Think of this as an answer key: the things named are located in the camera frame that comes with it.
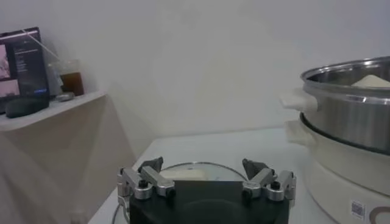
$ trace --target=stainless steel pot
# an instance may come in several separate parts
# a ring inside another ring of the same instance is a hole
[[[281,96],[314,131],[341,143],[390,155],[390,88],[351,86],[367,75],[390,81],[390,57],[311,69],[302,89]]]

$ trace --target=qr code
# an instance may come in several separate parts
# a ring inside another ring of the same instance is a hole
[[[358,217],[361,220],[364,220],[366,214],[366,208],[363,204],[357,201],[351,201],[351,214],[355,217]]]

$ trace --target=white wall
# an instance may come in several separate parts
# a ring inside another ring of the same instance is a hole
[[[306,69],[390,54],[387,0],[12,0],[0,32],[40,26],[107,88],[130,148],[156,137],[280,125]]]

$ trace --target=screw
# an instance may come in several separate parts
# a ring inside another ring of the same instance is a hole
[[[271,189],[272,190],[279,190],[280,189],[280,183],[277,181],[274,181],[271,183]]]
[[[140,180],[138,182],[138,187],[141,189],[147,188],[147,181],[146,180]]]

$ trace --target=white cooker base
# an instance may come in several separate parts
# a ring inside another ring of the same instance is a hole
[[[390,223],[390,197],[341,178],[313,158],[305,184],[319,206],[339,223]]]

